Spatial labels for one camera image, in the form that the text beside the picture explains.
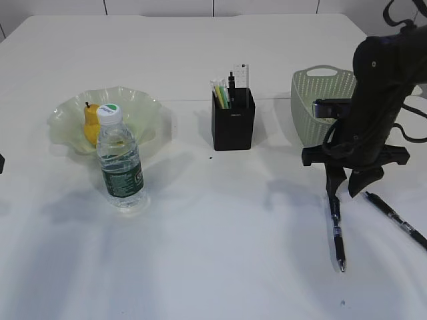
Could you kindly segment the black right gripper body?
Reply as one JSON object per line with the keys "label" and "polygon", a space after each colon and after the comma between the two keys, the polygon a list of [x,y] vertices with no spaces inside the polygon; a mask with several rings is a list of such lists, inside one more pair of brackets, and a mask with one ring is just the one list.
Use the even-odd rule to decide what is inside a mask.
{"label": "black right gripper body", "polygon": [[345,128],[351,123],[350,114],[341,109],[320,109],[316,118],[332,118],[336,122],[324,135],[322,144],[306,147],[302,151],[302,163],[324,163],[333,167],[368,171],[389,163],[407,164],[410,154],[405,147],[385,144],[390,131],[398,124],[394,121],[399,110],[389,110],[372,123],[364,135],[350,133]]}

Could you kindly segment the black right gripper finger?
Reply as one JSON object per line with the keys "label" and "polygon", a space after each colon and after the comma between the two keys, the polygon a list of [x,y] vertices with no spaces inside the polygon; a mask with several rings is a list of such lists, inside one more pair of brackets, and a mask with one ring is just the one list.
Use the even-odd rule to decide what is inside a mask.
{"label": "black right gripper finger", "polygon": [[326,170],[326,193],[329,201],[334,202],[336,191],[343,181],[346,180],[346,174],[343,167],[336,167],[333,165],[325,165]]}
{"label": "black right gripper finger", "polygon": [[381,180],[383,176],[384,170],[382,167],[376,167],[365,171],[352,171],[348,182],[350,197],[357,196],[364,188],[371,183]]}

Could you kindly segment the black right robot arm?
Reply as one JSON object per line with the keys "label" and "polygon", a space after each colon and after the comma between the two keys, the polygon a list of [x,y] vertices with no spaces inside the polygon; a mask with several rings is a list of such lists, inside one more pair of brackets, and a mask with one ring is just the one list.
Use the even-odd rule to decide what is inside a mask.
{"label": "black right robot arm", "polygon": [[326,171],[326,193],[331,204],[339,202],[336,191],[348,180],[348,192],[356,196],[369,184],[384,176],[383,166],[407,164],[405,147],[388,145],[386,140],[395,120],[415,86],[426,82],[426,27],[413,20],[395,21],[391,5],[383,18],[400,32],[389,36],[367,37],[353,58],[356,86],[349,99],[317,99],[314,117],[332,118],[323,141],[302,151],[302,163],[322,163]]}

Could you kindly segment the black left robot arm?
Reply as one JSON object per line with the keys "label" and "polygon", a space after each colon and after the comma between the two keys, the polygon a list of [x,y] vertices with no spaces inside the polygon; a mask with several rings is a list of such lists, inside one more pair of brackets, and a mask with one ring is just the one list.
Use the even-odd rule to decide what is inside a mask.
{"label": "black left robot arm", "polygon": [[5,158],[4,156],[2,156],[2,154],[0,154],[0,174],[3,173],[4,165],[5,165]]}

